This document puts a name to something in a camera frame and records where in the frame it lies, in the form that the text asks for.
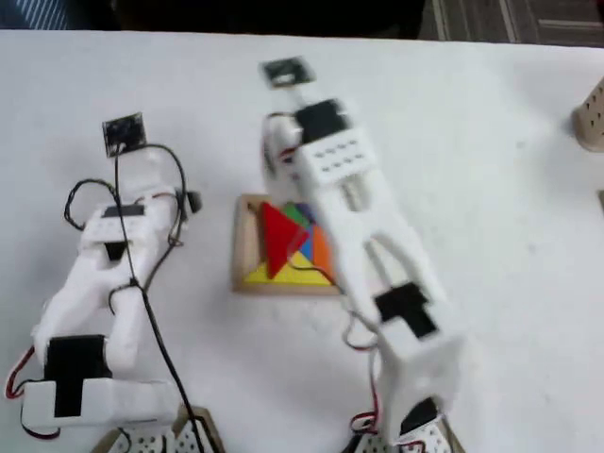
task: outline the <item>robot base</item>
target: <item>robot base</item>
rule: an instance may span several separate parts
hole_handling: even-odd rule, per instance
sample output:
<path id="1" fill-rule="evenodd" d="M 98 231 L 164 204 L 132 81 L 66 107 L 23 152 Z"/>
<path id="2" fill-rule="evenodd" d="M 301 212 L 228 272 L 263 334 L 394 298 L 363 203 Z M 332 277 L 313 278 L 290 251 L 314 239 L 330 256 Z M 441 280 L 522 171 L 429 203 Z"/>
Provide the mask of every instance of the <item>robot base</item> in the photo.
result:
<path id="1" fill-rule="evenodd" d="M 108 377 L 84 379 L 78 416 L 55 416 L 55 381 L 25 385 L 23 422 L 28 428 L 66 426 L 169 426 L 176 420 L 178 394 L 170 382 L 136 382 Z"/>
<path id="2" fill-rule="evenodd" d="M 356 434 L 342 453 L 464 453 L 455 434 L 447 432 L 444 423 L 430 423 L 402 436 L 399 439 L 402 445 L 387 445 L 379 434 Z"/>
<path id="3" fill-rule="evenodd" d="M 203 408 L 193 408 L 195 423 L 206 453 L 225 453 L 222 440 L 211 419 L 210 412 Z M 184 408 L 180 408 L 178 418 L 168 429 L 128 429 L 123 432 L 109 432 L 92 453 L 197 453 L 197 444 L 191 422 Z"/>

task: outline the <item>perforated base plate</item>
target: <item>perforated base plate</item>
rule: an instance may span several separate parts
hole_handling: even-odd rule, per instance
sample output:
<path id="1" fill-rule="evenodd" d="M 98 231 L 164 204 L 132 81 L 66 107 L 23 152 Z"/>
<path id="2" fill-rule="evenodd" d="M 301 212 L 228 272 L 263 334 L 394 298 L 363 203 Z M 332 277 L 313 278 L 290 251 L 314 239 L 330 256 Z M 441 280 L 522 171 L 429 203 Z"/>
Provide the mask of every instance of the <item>perforated base plate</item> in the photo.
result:
<path id="1" fill-rule="evenodd" d="M 225 453 L 220 436 L 210 413 L 194 408 L 197 428 L 206 453 Z M 171 429 L 126 428 L 124 433 L 114 430 L 99 442 L 92 453 L 198 453 L 193 425 L 181 410 Z"/>
<path id="2" fill-rule="evenodd" d="M 414 441 L 423 441 L 426 444 L 425 453 L 463 453 L 463 449 L 451 435 L 450 442 L 454 445 L 451 449 L 449 441 L 443 434 L 442 425 L 430 424 L 417 429 L 414 433 L 405 436 L 402 441 L 410 444 Z M 389 446 L 380 435 L 363 434 L 356 447 L 351 445 L 343 453 L 422 453 L 421 445 Z"/>

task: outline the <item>white tabletop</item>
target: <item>white tabletop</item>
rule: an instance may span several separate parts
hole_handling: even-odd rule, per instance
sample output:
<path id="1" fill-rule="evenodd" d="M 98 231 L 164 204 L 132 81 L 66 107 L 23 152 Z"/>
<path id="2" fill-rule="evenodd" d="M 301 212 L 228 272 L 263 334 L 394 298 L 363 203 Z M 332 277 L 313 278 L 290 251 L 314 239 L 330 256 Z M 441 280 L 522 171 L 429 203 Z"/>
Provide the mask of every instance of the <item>white tabletop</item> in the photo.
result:
<path id="1" fill-rule="evenodd" d="M 600 451 L 604 156 L 583 151 L 569 127 L 604 75 L 595 49 L 0 32 L 0 368 L 30 345 L 42 301 L 74 261 L 67 193 L 110 175 L 101 123 L 142 111 L 149 140 L 172 146 L 204 195 L 151 292 L 191 400 L 210 408 L 229 452 L 340 451 L 369 394 L 365 357 L 340 340 L 338 305 L 230 291 L 235 200 L 263 192 L 260 123 L 272 98 L 258 63 L 293 55 L 325 94 L 358 106 L 467 323 L 451 414 L 466 450 Z M 90 213 L 85 202 L 74 209 Z M 139 362 L 137 376 L 168 376 L 150 329 Z M 40 372 L 34 363 L 24 376 Z M 101 434 L 72 428 L 41 444 L 18 417 L 18 403 L 0 406 L 3 451 L 86 451 Z"/>

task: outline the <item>white robotic arm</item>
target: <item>white robotic arm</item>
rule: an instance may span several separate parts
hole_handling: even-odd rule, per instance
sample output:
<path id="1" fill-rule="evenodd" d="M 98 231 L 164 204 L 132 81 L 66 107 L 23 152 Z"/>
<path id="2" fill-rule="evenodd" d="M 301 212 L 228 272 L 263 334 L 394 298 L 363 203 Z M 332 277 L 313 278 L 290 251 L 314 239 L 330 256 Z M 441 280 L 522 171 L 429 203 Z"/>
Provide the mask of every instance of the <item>white robotic arm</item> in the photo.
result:
<path id="1" fill-rule="evenodd" d="M 264 71 L 275 88 L 297 90 L 298 98 L 294 111 L 267 120 L 263 172 L 269 193 L 277 202 L 310 205 L 327 234 L 338 284 L 377 335 L 383 409 L 376 428 L 393 445 L 453 401 L 462 345 L 455 313 L 418 235 L 399 212 L 371 143 L 343 105 L 311 99 L 314 83 L 299 59 L 267 63 Z M 376 298 L 364 275 L 372 241 L 410 277 Z"/>
<path id="2" fill-rule="evenodd" d="M 167 427 L 175 421 L 173 383 L 124 379 L 147 316 L 143 287 L 186 217 L 181 193 L 161 176 L 164 154 L 144 149 L 120 157 L 119 207 L 115 201 L 99 206 L 83 226 L 74 266 L 32 332 L 44 376 L 25 385 L 25 426 Z M 108 304 L 114 314 L 109 335 L 82 335 Z"/>

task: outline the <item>cable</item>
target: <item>cable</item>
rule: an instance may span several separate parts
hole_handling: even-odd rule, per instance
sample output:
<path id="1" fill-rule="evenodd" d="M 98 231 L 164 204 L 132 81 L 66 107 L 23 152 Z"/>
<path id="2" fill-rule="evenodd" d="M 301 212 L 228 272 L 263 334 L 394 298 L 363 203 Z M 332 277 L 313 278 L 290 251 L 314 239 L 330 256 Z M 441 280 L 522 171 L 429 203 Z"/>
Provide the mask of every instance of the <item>cable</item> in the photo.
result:
<path id="1" fill-rule="evenodd" d="M 424 441 L 410 441 L 398 446 L 399 453 L 404 453 L 403 448 L 415 448 L 419 446 L 421 449 L 420 453 L 426 453 L 426 443 Z"/>
<path id="2" fill-rule="evenodd" d="M 65 203 L 65 211 L 63 212 L 63 217 L 65 218 L 65 220 L 67 221 L 67 223 L 69 225 L 71 225 L 72 227 L 74 227 L 75 229 L 77 229 L 79 231 L 84 231 L 84 227 L 86 226 L 86 223 L 84 223 L 82 225 L 76 223 L 76 221 L 72 218 L 71 206 L 72 206 L 72 203 L 74 202 L 74 198 L 76 198 L 77 191 L 80 189 L 80 187 L 82 187 L 86 184 L 98 184 L 98 185 L 101 185 L 101 186 L 107 188 L 109 193 L 111 193 L 113 200 L 115 201 L 115 191 L 113 190 L 113 187 L 104 179 L 96 179 L 96 178 L 88 177 L 86 179 L 82 179 L 81 181 L 78 181 L 76 183 L 76 185 L 73 187 L 73 189 L 69 192 L 69 195 L 67 196 L 67 203 Z"/>
<path id="3" fill-rule="evenodd" d="M 176 214 L 178 222 L 176 224 L 176 233 L 175 233 L 175 238 L 177 241 L 179 241 L 180 231 L 182 229 L 182 223 L 183 223 L 185 196 L 186 196 L 186 192 L 187 192 L 184 169 L 182 168 L 182 164 L 180 163 L 180 160 L 178 159 L 178 157 L 176 156 L 174 151 L 172 151 L 172 149 L 168 148 L 167 146 L 165 146 L 163 144 L 149 143 L 147 145 L 140 146 L 135 149 L 140 150 L 140 149 L 144 149 L 144 148 L 148 148 L 148 147 L 159 148 L 159 149 L 166 151 L 168 154 L 170 154 L 172 156 L 172 158 L 174 159 L 176 166 L 178 167 L 178 171 L 180 172 L 180 182 L 181 182 L 180 188 L 181 188 L 181 190 L 180 190 L 180 194 L 179 194 L 180 197 L 178 199 L 178 208 L 177 208 L 177 214 Z M 149 322 L 151 324 L 151 328 L 153 330 L 153 333 L 155 335 L 155 338 L 156 338 L 156 341 L 157 341 L 157 344 L 159 347 L 159 351 L 161 352 L 161 355 L 163 356 L 163 359 L 166 362 L 166 365 L 168 366 L 170 375 L 172 375 L 172 378 L 174 379 L 174 381 L 176 383 L 176 386 L 177 386 L 178 391 L 180 392 L 180 396 L 182 398 L 182 402 L 187 411 L 189 420 L 191 421 L 191 423 L 193 425 L 193 434 L 195 436 L 195 442 L 197 443 L 197 448 L 199 450 L 199 453 L 204 453 L 205 449 L 201 442 L 201 436 L 199 435 L 199 429 L 197 428 L 197 424 L 195 423 L 195 414 L 193 413 L 193 408 L 191 407 L 191 403 L 189 402 L 189 397 L 187 396 L 187 393 L 182 384 L 182 381 L 180 380 L 178 371 L 174 367 L 174 364 L 172 363 L 172 358 L 170 357 L 170 354 L 168 353 L 168 350 L 163 342 L 163 338 L 161 336 L 161 332 L 159 331 L 159 325 L 158 325 L 157 319 L 155 317 L 155 313 L 153 312 L 153 308 L 151 307 L 151 304 L 149 303 L 149 297 L 147 295 L 147 290 L 150 288 L 151 283 L 153 282 L 153 278 L 155 277 L 155 275 L 156 275 L 157 271 L 159 270 L 159 268 L 161 267 L 161 265 L 168 258 L 168 256 L 172 252 L 172 250 L 176 247 L 176 244 L 174 242 L 171 242 L 168 244 L 168 248 L 163 253 L 161 258 L 159 258 L 159 260 L 156 262 L 155 266 L 151 270 L 149 277 L 145 281 L 144 285 L 141 286 L 141 283 L 139 283 L 138 279 L 136 278 L 136 274 L 134 272 L 134 266 L 132 265 L 130 244 L 129 244 L 127 233 L 126 233 L 126 226 L 124 224 L 124 214 L 122 212 L 122 201 L 119 196 L 119 193 L 120 193 L 120 189 L 119 189 L 119 156 L 120 156 L 121 152 L 122 151 L 118 147 L 117 153 L 115 154 L 115 168 L 114 168 L 114 170 L 115 170 L 115 172 L 114 172 L 115 181 L 114 182 L 115 182 L 115 195 L 116 195 L 115 198 L 116 198 L 117 211 L 120 216 L 120 223 L 122 225 L 122 232 L 124 233 L 124 241 L 126 243 L 126 253 L 127 253 L 128 264 L 129 264 L 130 273 L 131 273 L 130 285 L 138 288 L 141 291 L 144 308 L 147 312 Z"/>
<path id="4" fill-rule="evenodd" d="M 336 288 L 338 288 L 340 293 L 343 295 L 343 298 L 342 298 L 343 304 L 342 305 L 343 305 L 344 310 L 350 316 L 350 318 L 349 318 L 348 326 L 342 332 L 342 340 L 344 341 L 344 344 L 346 344 L 348 347 L 350 347 L 354 351 L 369 352 L 369 384 L 370 384 L 370 388 L 371 388 L 371 397 L 372 397 L 373 407 L 374 407 L 372 411 L 361 412 L 361 413 L 358 413 L 357 415 L 353 416 L 350 419 L 350 428 L 355 433 L 377 434 L 378 433 L 377 426 L 378 426 L 378 423 L 380 420 L 380 404 L 379 404 L 379 395 L 378 395 L 378 390 L 377 390 L 377 385 L 376 385 L 376 377 L 374 375 L 374 364 L 375 364 L 376 354 L 378 352 L 378 340 L 375 339 L 371 343 L 365 344 L 365 345 L 352 344 L 349 340 L 349 336 L 350 336 L 350 332 L 352 331 L 352 327 L 354 325 L 355 319 L 358 319 L 364 325 L 365 325 L 365 323 L 363 322 L 363 320 L 357 313 L 355 313 L 349 307 L 346 307 L 344 305 L 344 290 L 342 289 L 342 287 L 340 287 L 338 285 L 338 283 L 333 279 L 333 277 L 331 277 L 321 267 L 296 266 L 292 262 L 292 255 L 294 254 L 294 251 L 293 251 L 294 244 L 300 240 L 300 237 L 304 234 L 304 231 L 305 231 L 304 228 L 300 227 L 297 230 L 295 236 L 292 238 L 292 240 L 288 244 L 287 252 L 286 252 L 287 253 L 287 255 L 286 255 L 287 262 L 292 268 L 294 268 L 297 271 L 317 271 L 317 272 L 321 273 L 332 285 L 334 285 Z M 355 424 L 361 419 L 367 419 L 367 421 L 369 421 L 369 426 L 366 426 L 365 424 L 363 424 L 361 427 L 355 428 Z"/>
<path id="5" fill-rule="evenodd" d="M 21 423 L 21 428 L 23 428 L 23 431 L 25 431 L 31 437 L 38 439 L 39 441 L 54 441 L 55 439 L 58 438 L 58 436 L 60 436 L 60 428 L 57 428 L 56 431 L 50 432 L 48 434 L 44 434 L 44 433 L 36 432 L 36 431 L 26 427 L 23 423 L 23 404 L 21 405 L 21 411 L 19 413 L 19 421 Z"/>
<path id="6" fill-rule="evenodd" d="M 16 388 L 13 389 L 15 379 L 21 370 L 25 368 L 31 357 L 34 355 L 34 346 L 30 346 L 29 349 L 21 356 L 21 358 L 13 365 L 10 372 L 8 373 L 7 381 L 4 386 L 4 397 L 6 399 L 17 399 L 23 396 L 23 386 L 26 381 L 21 382 Z"/>

